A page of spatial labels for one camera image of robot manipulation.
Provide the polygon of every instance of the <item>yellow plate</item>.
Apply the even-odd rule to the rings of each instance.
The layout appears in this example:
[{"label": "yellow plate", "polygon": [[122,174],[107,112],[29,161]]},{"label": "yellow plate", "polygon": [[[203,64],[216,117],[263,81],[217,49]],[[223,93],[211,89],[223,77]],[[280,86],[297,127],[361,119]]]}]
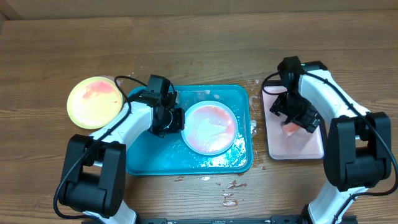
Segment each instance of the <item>yellow plate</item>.
[{"label": "yellow plate", "polygon": [[112,80],[91,77],[81,81],[70,92],[67,110],[77,126],[96,129],[115,118],[122,105],[123,96]]}]

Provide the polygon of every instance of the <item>tray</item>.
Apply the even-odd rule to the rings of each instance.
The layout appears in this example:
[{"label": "tray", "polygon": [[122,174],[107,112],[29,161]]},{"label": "tray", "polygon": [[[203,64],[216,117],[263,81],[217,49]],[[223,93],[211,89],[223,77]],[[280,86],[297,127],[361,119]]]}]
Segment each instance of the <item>tray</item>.
[{"label": "tray", "polygon": [[[134,89],[135,93],[143,87]],[[145,131],[127,151],[126,170],[131,175],[227,174],[247,171],[253,162],[248,93],[239,85],[175,86],[185,111],[205,100],[228,106],[238,121],[233,145],[218,156],[204,156],[191,150],[180,133],[164,139]]]}]

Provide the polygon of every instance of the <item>wooden table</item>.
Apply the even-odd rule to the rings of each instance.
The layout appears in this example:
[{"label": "wooden table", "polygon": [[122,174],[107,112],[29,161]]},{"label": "wooden table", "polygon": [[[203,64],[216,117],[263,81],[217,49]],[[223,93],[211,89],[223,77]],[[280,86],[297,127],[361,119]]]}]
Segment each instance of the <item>wooden table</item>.
[{"label": "wooden table", "polygon": [[[237,83],[249,93],[257,127],[254,165],[244,175],[178,182],[126,175],[124,199],[131,208],[142,217],[166,218],[298,214],[325,182],[322,161],[269,158],[261,81],[284,57],[321,60],[358,103],[390,116],[398,155],[397,27],[398,11],[6,21],[0,36],[0,223],[79,223],[60,220],[52,208],[69,138],[90,133],[69,120],[68,94],[84,78],[132,72],[144,82],[154,73],[175,85]],[[133,87],[123,83],[126,91]],[[204,176],[210,179],[199,179]],[[234,180],[247,186],[227,189]],[[223,193],[234,194],[238,206],[223,207]],[[361,223],[396,223],[397,199],[363,197],[348,213]]]}]

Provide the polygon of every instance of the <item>round plate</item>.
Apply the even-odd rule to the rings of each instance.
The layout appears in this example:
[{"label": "round plate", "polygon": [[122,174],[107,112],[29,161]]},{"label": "round plate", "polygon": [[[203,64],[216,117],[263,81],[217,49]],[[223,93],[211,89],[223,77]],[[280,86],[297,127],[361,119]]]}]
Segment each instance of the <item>round plate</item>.
[{"label": "round plate", "polygon": [[214,156],[228,150],[238,133],[234,113],[217,101],[202,101],[185,113],[182,138],[195,152]]},{"label": "round plate", "polygon": [[70,92],[67,110],[77,126],[96,129],[115,118],[122,105],[123,96],[112,80],[91,77],[81,81]]}]

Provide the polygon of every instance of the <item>teal tray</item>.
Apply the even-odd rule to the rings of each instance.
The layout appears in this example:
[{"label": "teal tray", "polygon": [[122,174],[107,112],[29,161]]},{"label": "teal tray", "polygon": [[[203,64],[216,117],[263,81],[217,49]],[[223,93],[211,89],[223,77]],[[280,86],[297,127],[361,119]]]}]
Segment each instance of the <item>teal tray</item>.
[{"label": "teal tray", "polygon": [[[143,89],[139,87],[130,94]],[[217,156],[204,156],[191,150],[180,133],[159,138],[143,132],[127,151],[126,170],[131,175],[227,174],[247,171],[253,163],[248,93],[239,85],[176,86],[177,107],[185,111],[195,103],[214,100],[231,109],[238,120],[233,145]]]}]

